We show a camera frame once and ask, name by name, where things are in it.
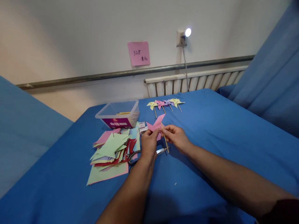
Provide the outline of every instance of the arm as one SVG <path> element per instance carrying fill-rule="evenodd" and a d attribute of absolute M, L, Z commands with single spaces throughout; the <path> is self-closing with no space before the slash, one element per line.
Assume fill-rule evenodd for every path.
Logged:
<path fill-rule="evenodd" d="M 100 223 L 141 223 L 145 200 L 152 179 L 154 163 L 157 157 L 157 136 L 147 130 L 141 137 L 141 157 L 131 170 L 124 184 L 114 195 L 97 220 Z"/>
<path fill-rule="evenodd" d="M 255 218 L 270 212 L 278 200 L 295 199 L 246 167 L 193 145 L 181 128 L 168 125 L 163 132 L 167 140 L 175 144 L 222 194 Z"/>

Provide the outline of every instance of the electrical outlet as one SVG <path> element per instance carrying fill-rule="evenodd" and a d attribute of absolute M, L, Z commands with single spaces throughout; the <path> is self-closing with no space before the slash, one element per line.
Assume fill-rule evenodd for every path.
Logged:
<path fill-rule="evenodd" d="M 177 31 L 177 47 L 187 46 L 185 31 Z"/>

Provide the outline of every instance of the hand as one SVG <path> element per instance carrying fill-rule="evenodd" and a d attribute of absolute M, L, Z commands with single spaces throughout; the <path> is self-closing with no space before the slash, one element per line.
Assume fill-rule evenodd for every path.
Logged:
<path fill-rule="evenodd" d="M 149 161 L 152 159 L 155 160 L 157 157 L 157 136 L 159 134 L 159 129 L 156 129 L 154 132 L 147 130 L 141 137 L 141 158 L 145 158 Z"/>
<path fill-rule="evenodd" d="M 166 140 L 173 143 L 182 154 L 186 154 L 186 151 L 193 145 L 184 130 L 174 125 L 164 127 L 162 135 L 165 135 Z"/>

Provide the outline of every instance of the scissors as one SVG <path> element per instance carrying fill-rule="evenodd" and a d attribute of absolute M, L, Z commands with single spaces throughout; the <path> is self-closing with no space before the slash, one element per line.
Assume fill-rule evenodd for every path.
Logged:
<path fill-rule="evenodd" d="M 162 154 L 163 152 L 166 153 L 167 155 L 167 152 L 166 152 L 167 148 L 161 148 L 159 150 L 156 151 L 157 155 L 160 155 Z M 129 168 L 129 173 L 131 172 L 131 169 L 136 165 L 137 161 L 139 160 L 140 157 L 138 157 L 137 159 L 132 159 L 134 155 L 138 154 L 138 153 L 141 153 L 141 150 L 138 150 L 138 151 L 135 151 L 133 152 L 132 154 L 129 155 L 129 160 L 128 160 L 128 164 L 130 166 Z"/>

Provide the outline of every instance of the forearm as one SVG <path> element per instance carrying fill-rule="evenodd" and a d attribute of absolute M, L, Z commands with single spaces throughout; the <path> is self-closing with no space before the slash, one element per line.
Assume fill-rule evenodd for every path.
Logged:
<path fill-rule="evenodd" d="M 97 223 L 141 223 L 155 159 L 140 158 Z"/>
<path fill-rule="evenodd" d="M 186 152 L 186 156 L 225 197 L 256 218 L 270 212 L 278 200 L 294 198 L 246 167 L 203 148 L 189 146 Z"/>

